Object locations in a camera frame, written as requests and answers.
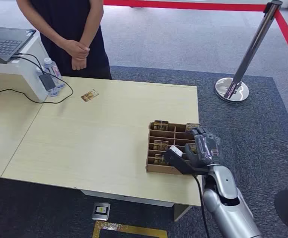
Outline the person's left hand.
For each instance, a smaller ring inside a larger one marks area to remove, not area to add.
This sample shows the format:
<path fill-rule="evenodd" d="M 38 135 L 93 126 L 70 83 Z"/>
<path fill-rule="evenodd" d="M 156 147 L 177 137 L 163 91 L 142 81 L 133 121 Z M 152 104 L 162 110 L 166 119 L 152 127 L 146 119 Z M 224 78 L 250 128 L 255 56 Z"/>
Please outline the person's left hand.
<path fill-rule="evenodd" d="M 87 58 L 72 58 L 73 70 L 82 70 L 87 67 Z"/>

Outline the person's right hand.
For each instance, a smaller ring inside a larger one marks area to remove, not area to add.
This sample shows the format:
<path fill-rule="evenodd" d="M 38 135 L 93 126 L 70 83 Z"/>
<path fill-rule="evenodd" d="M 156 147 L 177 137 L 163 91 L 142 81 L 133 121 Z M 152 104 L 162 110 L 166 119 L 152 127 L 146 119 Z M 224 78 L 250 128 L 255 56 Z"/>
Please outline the person's right hand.
<path fill-rule="evenodd" d="M 63 48 L 73 58 L 79 60 L 86 59 L 90 51 L 89 48 L 74 40 L 65 40 Z"/>

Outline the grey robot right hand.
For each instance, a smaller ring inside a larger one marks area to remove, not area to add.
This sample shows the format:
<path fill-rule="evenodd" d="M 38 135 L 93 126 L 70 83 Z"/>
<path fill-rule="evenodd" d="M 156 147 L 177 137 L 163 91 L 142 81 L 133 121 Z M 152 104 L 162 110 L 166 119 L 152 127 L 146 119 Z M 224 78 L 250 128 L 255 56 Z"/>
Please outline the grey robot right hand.
<path fill-rule="evenodd" d="M 187 144 L 185 152 L 191 165 L 195 168 L 202 168 L 219 164 L 221 159 L 221 139 L 214 134 L 198 126 L 186 132 L 193 136 L 195 150 Z"/>

